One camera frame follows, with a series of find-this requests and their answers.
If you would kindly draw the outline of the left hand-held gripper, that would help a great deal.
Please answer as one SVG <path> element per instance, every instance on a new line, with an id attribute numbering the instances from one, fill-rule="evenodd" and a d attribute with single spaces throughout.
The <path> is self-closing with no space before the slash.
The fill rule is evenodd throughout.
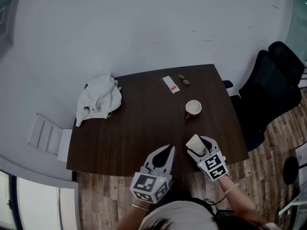
<path id="1" fill-rule="evenodd" d="M 136 172 L 130 190 L 133 196 L 144 202 L 158 203 L 170 189 L 170 175 L 175 157 L 175 147 L 165 145 L 150 153 Z"/>

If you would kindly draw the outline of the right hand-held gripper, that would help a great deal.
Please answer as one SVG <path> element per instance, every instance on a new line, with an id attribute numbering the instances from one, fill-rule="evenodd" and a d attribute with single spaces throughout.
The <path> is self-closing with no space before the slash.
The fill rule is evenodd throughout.
<path id="1" fill-rule="evenodd" d="M 225 156 L 219 151 L 216 140 L 206 136 L 200 136 L 202 143 L 205 145 L 209 154 L 204 153 L 202 155 L 197 154 L 192 149 L 187 149 L 187 153 L 197 163 L 197 166 L 207 175 L 212 181 L 219 179 L 224 175 L 228 175 L 229 171 L 226 166 Z"/>

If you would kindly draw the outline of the person's right forearm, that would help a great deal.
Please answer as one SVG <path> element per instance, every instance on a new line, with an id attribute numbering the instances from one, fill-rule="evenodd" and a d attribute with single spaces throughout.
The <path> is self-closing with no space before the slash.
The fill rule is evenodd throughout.
<path id="1" fill-rule="evenodd" d="M 220 177 L 218 182 L 236 216 L 249 222 L 266 224 L 266 220 L 257 211 L 253 201 L 229 176 Z"/>

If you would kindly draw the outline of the person's left forearm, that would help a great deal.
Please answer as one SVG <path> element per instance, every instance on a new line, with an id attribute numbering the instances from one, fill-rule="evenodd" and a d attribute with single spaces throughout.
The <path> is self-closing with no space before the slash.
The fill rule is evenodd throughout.
<path id="1" fill-rule="evenodd" d="M 127 213 L 118 221 L 115 230 L 139 230 L 151 203 L 133 199 Z"/>

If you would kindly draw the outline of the dark table with white legs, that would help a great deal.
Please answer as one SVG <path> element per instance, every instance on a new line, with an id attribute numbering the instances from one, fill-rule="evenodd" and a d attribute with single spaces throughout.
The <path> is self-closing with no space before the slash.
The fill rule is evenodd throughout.
<path id="1" fill-rule="evenodd" d="M 170 76 L 180 91 L 163 81 Z M 183 84 L 188 80 L 190 85 Z M 83 173 L 132 176 L 147 156 L 175 147 L 173 175 L 198 170 L 186 143 L 197 134 L 217 141 L 227 164 L 248 158 L 242 130 L 222 79 L 213 64 L 154 70 L 118 77 L 121 106 L 107 119 L 94 118 L 72 130 L 67 169 Z M 185 119 L 186 103 L 202 111 Z"/>

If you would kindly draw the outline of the brown cup with white inside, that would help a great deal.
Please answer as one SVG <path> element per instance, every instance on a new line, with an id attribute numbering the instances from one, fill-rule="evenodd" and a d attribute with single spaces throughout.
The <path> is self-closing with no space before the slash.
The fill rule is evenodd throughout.
<path id="1" fill-rule="evenodd" d="M 197 116 L 202 111 L 202 105 L 197 100 L 190 100 L 186 103 L 185 111 L 186 111 L 185 119 L 188 119 L 189 117 L 192 116 Z"/>

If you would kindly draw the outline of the person's grey shirt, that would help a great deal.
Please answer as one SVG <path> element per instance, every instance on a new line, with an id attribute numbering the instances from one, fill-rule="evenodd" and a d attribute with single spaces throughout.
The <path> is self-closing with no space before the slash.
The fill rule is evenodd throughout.
<path id="1" fill-rule="evenodd" d="M 139 230 L 218 230 L 213 214 L 191 201 L 174 201 L 158 207 L 142 221 Z"/>

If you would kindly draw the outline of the white packet with red label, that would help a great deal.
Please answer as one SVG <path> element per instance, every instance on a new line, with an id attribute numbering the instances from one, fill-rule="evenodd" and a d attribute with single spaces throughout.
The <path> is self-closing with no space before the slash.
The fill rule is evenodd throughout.
<path id="1" fill-rule="evenodd" d="M 174 83 L 170 76 L 163 77 L 163 81 L 172 93 L 177 93 L 180 91 L 179 87 Z"/>

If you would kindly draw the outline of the black office chair with headrest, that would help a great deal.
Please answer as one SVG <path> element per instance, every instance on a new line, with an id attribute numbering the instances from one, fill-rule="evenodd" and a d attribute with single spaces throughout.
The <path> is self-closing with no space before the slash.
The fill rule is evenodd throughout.
<path id="1" fill-rule="evenodd" d="M 258 53 L 247 82 L 238 95 L 230 97 L 248 151 L 264 142 L 269 123 L 300 104 L 298 85 L 304 68 L 295 53 L 280 41 Z"/>

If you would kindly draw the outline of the black floor fan stand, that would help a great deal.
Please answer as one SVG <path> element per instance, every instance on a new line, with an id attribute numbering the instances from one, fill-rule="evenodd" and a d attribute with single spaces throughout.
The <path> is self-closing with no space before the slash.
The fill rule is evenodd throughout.
<path id="1" fill-rule="evenodd" d="M 307 163 L 299 165 L 297 158 L 289 157 L 283 166 L 283 181 L 286 185 L 291 185 L 295 182 L 299 170 L 307 167 Z"/>

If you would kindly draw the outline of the white box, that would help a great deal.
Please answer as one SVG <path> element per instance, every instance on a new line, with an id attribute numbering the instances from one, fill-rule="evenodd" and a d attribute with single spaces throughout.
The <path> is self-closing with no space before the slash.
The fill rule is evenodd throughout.
<path id="1" fill-rule="evenodd" d="M 67 162 L 72 129 L 64 129 L 59 144 L 58 160 Z"/>

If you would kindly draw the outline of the window with white blinds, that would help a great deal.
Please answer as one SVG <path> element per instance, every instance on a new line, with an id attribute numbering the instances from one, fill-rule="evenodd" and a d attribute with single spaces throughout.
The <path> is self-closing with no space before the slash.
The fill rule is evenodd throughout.
<path id="1" fill-rule="evenodd" d="M 0 170 L 0 230 L 81 230 L 78 184 L 54 187 Z"/>

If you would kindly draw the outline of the grey panelled door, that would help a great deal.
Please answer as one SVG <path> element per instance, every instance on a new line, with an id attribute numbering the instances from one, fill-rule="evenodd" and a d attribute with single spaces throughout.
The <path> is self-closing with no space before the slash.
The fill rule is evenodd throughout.
<path id="1" fill-rule="evenodd" d="M 0 0 L 0 48 L 12 41 L 19 0 Z"/>

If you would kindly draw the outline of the white frame desk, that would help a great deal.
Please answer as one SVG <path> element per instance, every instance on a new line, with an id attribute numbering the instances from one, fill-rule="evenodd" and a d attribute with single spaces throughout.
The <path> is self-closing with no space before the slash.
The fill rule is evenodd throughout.
<path id="1" fill-rule="evenodd" d="M 307 163 L 307 142 L 295 149 L 295 158 L 299 165 Z M 294 229 L 299 229 L 307 221 L 307 167 L 299 170 L 295 182 L 299 184 L 298 195 L 278 212 L 278 216 L 296 209 Z"/>

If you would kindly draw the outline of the white slatted wall panel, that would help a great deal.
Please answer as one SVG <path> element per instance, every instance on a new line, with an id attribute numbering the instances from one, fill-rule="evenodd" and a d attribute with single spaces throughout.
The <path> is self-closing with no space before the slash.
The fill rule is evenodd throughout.
<path id="1" fill-rule="evenodd" d="M 28 146 L 58 156 L 63 129 L 37 113 Z"/>

